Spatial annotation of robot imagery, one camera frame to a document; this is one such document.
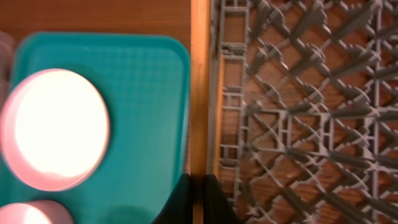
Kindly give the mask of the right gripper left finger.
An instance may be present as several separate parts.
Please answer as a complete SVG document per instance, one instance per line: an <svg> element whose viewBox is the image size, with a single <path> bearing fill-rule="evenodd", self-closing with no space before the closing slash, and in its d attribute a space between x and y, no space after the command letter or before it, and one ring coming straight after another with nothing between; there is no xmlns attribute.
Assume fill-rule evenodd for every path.
<svg viewBox="0 0 398 224"><path fill-rule="evenodd" d="M192 224L193 196L190 175L178 179L170 197L152 224Z"/></svg>

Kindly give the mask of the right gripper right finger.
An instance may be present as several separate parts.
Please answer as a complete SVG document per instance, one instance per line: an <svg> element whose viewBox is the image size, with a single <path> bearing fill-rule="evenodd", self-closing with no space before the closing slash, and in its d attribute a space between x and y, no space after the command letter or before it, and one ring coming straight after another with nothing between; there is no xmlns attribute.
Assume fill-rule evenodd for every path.
<svg viewBox="0 0 398 224"><path fill-rule="evenodd" d="M203 209L204 224L241 224L214 174L204 180Z"/></svg>

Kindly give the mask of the small pink bowl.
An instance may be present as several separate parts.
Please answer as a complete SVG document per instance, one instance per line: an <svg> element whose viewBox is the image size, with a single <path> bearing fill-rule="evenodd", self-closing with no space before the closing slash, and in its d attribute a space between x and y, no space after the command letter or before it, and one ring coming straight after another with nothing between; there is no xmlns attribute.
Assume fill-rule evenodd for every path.
<svg viewBox="0 0 398 224"><path fill-rule="evenodd" d="M74 224L74 220L60 203L36 200L1 207L1 224Z"/></svg>

